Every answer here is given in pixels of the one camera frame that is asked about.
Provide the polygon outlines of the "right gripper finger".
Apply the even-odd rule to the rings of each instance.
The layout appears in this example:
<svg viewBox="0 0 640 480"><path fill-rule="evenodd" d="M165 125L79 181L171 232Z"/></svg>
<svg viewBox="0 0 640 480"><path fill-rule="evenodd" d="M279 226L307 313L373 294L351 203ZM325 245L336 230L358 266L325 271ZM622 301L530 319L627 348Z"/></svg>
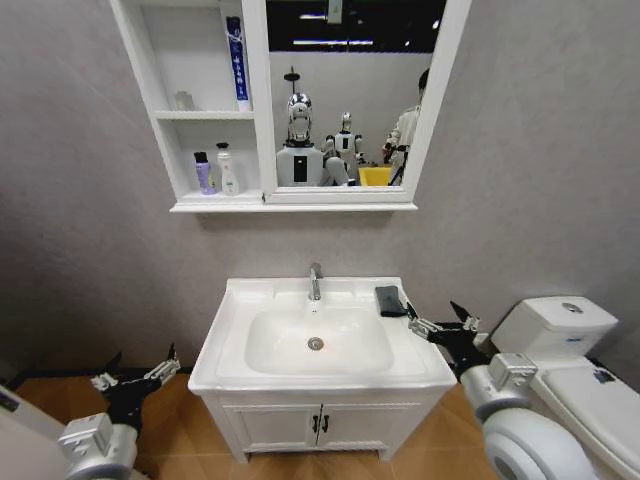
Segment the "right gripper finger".
<svg viewBox="0 0 640 480"><path fill-rule="evenodd" d="M441 331L439 324L420 317L409 301L406 302L405 314L408 318L408 328L426 341L429 341L436 333Z"/></svg>
<svg viewBox="0 0 640 480"><path fill-rule="evenodd" d="M449 304L462 323L463 329L471 331L473 333L477 333L481 319L475 315L472 315L466 308L462 307L454 301L450 301Z"/></svg>

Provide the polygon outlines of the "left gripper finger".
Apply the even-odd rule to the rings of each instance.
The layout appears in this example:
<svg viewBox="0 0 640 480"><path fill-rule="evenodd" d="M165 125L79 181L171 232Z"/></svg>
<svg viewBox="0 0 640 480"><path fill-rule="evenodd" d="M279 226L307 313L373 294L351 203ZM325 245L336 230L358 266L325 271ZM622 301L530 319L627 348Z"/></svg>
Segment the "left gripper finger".
<svg viewBox="0 0 640 480"><path fill-rule="evenodd" d="M116 370L122 359L122 352L118 352L113 358L107 361L103 369L90 379L91 385L99 392L105 392L115 387L119 380L116 377Z"/></svg>
<svg viewBox="0 0 640 480"><path fill-rule="evenodd" d="M175 343L170 344L167 357L164 361L160 362L156 367L145 373L144 380L157 380L160 383L166 383L173 378L181 369L181 364L177 356Z"/></svg>

